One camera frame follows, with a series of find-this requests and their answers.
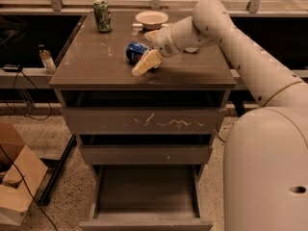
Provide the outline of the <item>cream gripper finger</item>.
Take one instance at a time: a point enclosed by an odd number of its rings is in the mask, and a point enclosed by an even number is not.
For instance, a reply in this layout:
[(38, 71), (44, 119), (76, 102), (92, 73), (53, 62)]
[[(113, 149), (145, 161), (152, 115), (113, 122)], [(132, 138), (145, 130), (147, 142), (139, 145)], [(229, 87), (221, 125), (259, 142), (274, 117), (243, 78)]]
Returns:
[(158, 30), (153, 30), (153, 31), (148, 31), (144, 34), (144, 37), (151, 42), (154, 42), (156, 40), (156, 37), (158, 36), (159, 31)]
[(141, 76), (147, 70), (158, 67), (162, 62), (162, 55), (156, 49), (146, 50), (142, 55), (138, 55), (135, 60), (137, 62), (132, 69), (132, 74), (134, 76)]

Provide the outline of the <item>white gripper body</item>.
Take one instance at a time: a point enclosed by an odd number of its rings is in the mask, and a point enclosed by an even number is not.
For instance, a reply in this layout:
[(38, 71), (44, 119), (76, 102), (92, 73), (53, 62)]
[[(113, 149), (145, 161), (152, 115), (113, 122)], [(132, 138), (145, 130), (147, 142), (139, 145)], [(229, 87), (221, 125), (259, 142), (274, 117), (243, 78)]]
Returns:
[(154, 48), (157, 49), (163, 57), (171, 57), (181, 52), (180, 38), (182, 34), (174, 25), (168, 25), (157, 31), (154, 37)]

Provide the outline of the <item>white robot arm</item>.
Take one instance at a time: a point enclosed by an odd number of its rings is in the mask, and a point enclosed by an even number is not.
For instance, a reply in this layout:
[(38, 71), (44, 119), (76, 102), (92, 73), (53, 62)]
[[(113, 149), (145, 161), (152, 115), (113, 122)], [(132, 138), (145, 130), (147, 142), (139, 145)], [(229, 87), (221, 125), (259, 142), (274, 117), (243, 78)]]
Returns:
[(146, 33), (133, 73), (217, 44), (258, 103), (230, 129), (223, 158), (225, 231), (308, 231), (308, 84), (238, 29), (219, 0)]

